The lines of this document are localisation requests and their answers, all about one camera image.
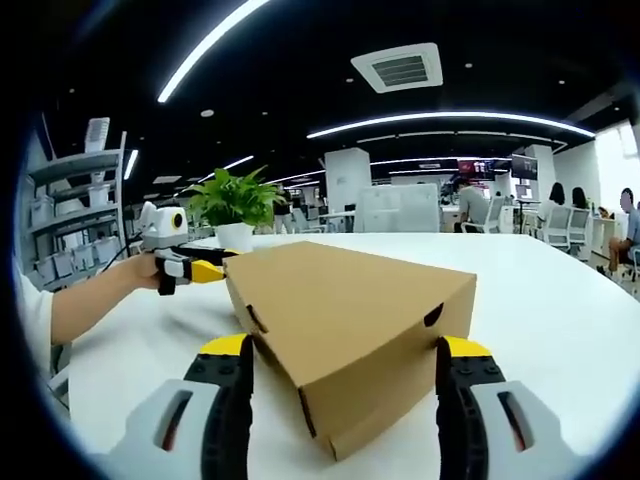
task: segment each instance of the person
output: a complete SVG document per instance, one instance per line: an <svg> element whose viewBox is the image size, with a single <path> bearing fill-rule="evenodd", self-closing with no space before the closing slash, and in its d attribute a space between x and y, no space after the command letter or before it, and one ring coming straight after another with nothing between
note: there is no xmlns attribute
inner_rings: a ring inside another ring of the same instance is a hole
<svg viewBox="0 0 640 480"><path fill-rule="evenodd" d="M609 265L605 270L602 265L597 270L608 278L619 280L618 265L620 260L627 257L633 261L636 251L640 250L640 211L633 208L633 192L630 188L622 190L620 195L620 207L629 214L629 225L627 227L627 238L620 240L612 237L609 240Z"/></svg>
<svg viewBox="0 0 640 480"><path fill-rule="evenodd" d="M589 208L587 197L581 187L576 187L571 190L571 201L574 208L582 208L583 210L587 210Z"/></svg>
<svg viewBox="0 0 640 480"><path fill-rule="evenodd" d="M282 225L284 225L287 233L293 233L293 221L291 219L291 194L284 189L282 185L278 185L278 195L284 198L282 203L273 204L273 216L276 222L276 233L282 233Z"/></svg>
<svg viewBox="0 0 640 480"><path fill-rule="evenodd" d="M38 291L17 267L14 280L27 344L45 380L49 378L53 345L72 342L90 330L134 290L157 289L160 285L155 256L151 253L130 257L56 293Z"/></svg>
<svg viewBox="0 0 640 480"><path fill-rule="evenodd" d="M538 207L538 227L541 227L547 221L551 210L556 205L564 205L564 187L560 182L553 184L549 200L545 200Z"/></svg>
<svg viewBox="0 0 640 480"><path fill-rule="evenodd" d="M462 177L454 180L453 191L460 196L460 222L454 223L454 232L462 233L462 224L465 222L483 225L489 212L489 203L482 192L472 187L468 178ZM478 232L474 227L467 227L467 231Z"/></svg>

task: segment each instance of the green leaves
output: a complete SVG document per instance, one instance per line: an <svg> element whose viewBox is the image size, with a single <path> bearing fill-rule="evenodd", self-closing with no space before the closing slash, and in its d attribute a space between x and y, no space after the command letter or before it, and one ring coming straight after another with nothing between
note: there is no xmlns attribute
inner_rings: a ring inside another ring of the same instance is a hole
<svg viewBox="0 0 640 480"><path fill-rule="evenodd" d="M207 219L211 226L244 222L258 226L273 222L273 202L285 200L274 185L260 185L256 179L266 165L246 177L234 177L218 168L212 180L189 188L196 193L189 210Z"/></svg>

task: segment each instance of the cardboard box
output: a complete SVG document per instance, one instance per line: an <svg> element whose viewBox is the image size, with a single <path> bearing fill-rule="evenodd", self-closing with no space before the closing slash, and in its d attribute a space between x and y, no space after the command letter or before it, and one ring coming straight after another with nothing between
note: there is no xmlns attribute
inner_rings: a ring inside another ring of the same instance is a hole
<svg viewBox="0 0 640 480"><path fill-rule="evenodd" d="M229 258L226 272L240 323L336 460L434 387L439 336L469 334L472 274L311 242Z"/></svg>

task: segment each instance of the hand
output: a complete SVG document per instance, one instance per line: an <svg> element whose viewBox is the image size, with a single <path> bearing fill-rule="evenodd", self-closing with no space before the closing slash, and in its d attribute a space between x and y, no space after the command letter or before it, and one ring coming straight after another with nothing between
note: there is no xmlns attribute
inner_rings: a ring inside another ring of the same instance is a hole
<svg viewBox="0 0 640 480"><path fill-rule="evenodd" d="M160 276L156 267L156 257L153 253L141 253L122 262L129 269L128 274L136 288L157 289L160 286Z"/></svg>

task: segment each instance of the person sitting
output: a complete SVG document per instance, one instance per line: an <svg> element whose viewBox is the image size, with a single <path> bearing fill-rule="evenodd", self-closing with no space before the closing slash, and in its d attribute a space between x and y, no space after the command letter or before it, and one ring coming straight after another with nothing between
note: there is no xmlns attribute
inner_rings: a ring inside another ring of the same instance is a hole
<svg viewBox="0 0 640 480"><path fill-rule="evenodd" d="M453 191L460 195L460 221L454 223L454 232L462 233L462 224L465 222L483 225L489 212L489 202L482 192L472 187L467 178L457 178L453 182ZM474 227L466 227L466 230L470 233L478 233Z"/></svg>
<svg viewBox="0 0 640 480"><path fill-rule="evenodd" d="M618 281L618 265L625 257L633 261L636 251L640 250L640 212L633 208L633 192L630 188L622 190L620 207L629 214L629 226L627 238L620 240L612 237L609 240L609 268L607 270L599 265L597 270L608 278Z"/></svg>
<svg viewBox="0 0 640 480"><path fill-rule="evenodd" d="M584 194L584 190L580 187L576 187L571 191L571 200L573 208L581 208L583 210L587 210L589 208L587 197Z"/></svg>
<svg viewBox="0 0 640 480"><path fill-rule="evenodd" d="M538 207L538 227L544 225L551 214L551 210L557 205L564 205L564 188L560 182L553 184L549 200L545 200Z"/></svg>

